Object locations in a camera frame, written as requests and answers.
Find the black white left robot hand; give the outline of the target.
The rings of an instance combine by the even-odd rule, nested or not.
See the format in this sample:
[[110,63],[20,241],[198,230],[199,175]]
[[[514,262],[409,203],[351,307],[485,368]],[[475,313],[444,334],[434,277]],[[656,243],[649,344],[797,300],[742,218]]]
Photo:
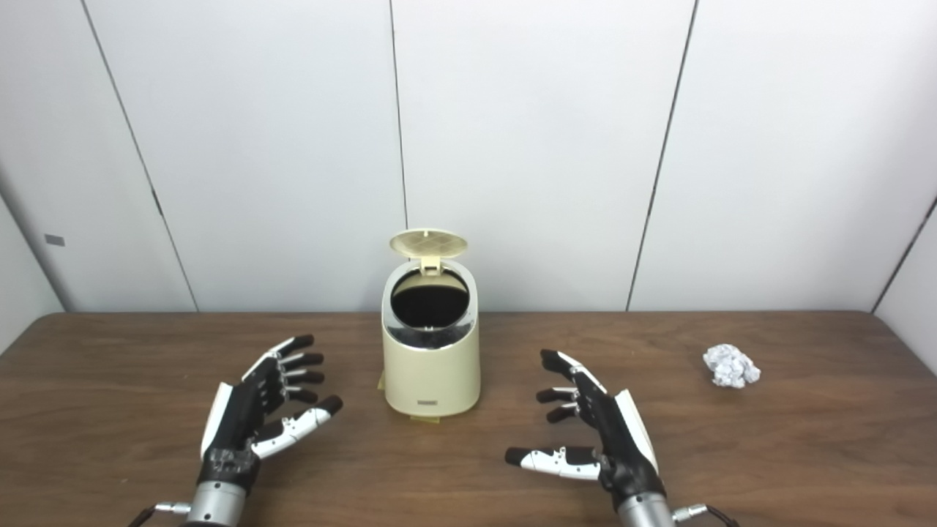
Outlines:
[[307,389],[324,374],[324,356],[308,349],[313,334],[288,338],[265,351],[237,384],[222,381],[209,411],[197,483],[230,484],[250,493],[262,460],[294,446],[343,407],[337,395]]

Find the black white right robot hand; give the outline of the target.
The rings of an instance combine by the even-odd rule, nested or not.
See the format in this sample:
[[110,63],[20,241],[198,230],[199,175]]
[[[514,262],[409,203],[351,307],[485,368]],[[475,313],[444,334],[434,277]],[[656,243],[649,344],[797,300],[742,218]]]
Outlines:
[[665,496],[652,442],[629,391],[612,396],[587,367],[562,351],[542,349],[541,364],[572,384],[536,393],[541,404],[559,404],[546,420],[550,424],[581,420],[596,431],[600,448],[510,447],[506,463],[551,476],[597,481],[616,507],[640,494]]

